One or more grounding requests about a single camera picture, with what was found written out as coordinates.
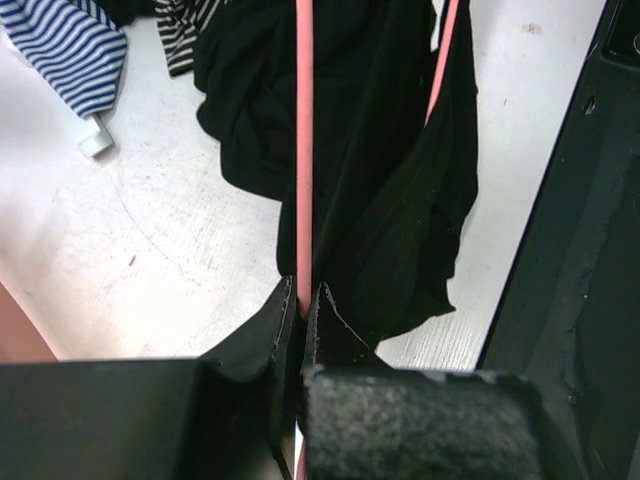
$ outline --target pink stick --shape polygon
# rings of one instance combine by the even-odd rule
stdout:
[[[436,71],[433,75],[433,84],[431,85],[431,95],[429,96],[429,106],[427,107],[427,116],[424,125],[429,123],[429,118],[436,106],[436,101],[440,95],[442,88],[442,80],[444,79],[444,70],[447,66],[447,58],[451,49],[451,38],[453,37],[453,27],[456,23],[456,15],[458,14],[459,0],[451,0],[447,9],[447,18],[444,21],[444,31],[442,32],[442,41],[440,42],[440,51],[438,52],[438,61],[436,62]]]
[[[296,0],[297,34],[297,282],[300,314],[311,306],[313,217],[313,0]]]

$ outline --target black fabric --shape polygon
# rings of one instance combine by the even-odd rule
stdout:
[[[423,129],[436,54],[427,1],[315,2],[314,284],[369,345],[453,309],[477,194],[475,79],[462,2],[442,95]],[[295,273],[295,5],[244,0],[194,50],[203,129],[223,176],[282,201],[278,268]]]
[[[122,27],[130,25],[138,17],[152,17],[155,13],[154,0],[94,0],[113,20]]]

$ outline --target white plastic piece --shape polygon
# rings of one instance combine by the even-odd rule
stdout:
[[[97,115],[89,115],[85,119],[78,119],[83,124],[84,137],[79,141],[78,148],[87,158],[95,157],[113,145],[109,131],[102,124]]]

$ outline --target black panel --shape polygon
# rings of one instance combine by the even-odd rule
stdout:
[[[479,364],[542,389],[592,478],[640,428],[639,6],[605,7]]]

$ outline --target scuff mark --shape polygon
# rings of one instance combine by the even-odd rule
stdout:
[[[542,27],[537,23],[527,23],[522,26],[524,33],[530,33],[531,35],[542,35]]]

